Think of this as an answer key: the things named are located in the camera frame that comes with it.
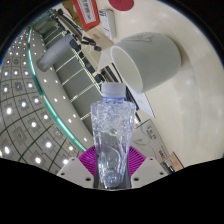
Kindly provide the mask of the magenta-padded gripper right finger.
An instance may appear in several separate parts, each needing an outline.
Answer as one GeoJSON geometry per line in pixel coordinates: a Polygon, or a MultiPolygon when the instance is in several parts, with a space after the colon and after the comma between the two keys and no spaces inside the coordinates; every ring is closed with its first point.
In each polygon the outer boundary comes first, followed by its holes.
{"type": "Polygon", "coordinates": [[[137,149],[129,149],[125,184],[127,188],[140,188],[167,176],[167,172],[154,157],[146,157],[137,149]]]}

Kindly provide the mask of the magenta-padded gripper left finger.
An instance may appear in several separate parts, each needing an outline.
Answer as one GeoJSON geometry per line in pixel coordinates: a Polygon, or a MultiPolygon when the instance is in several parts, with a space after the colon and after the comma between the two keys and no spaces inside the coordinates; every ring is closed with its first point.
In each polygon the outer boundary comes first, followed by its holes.
{"type": "Polygon", "coordinates": [[[95,148],[91,147],[78,158],[71,157],[57,175],[78,186],[92,189],[97,172],[95,148]]]}

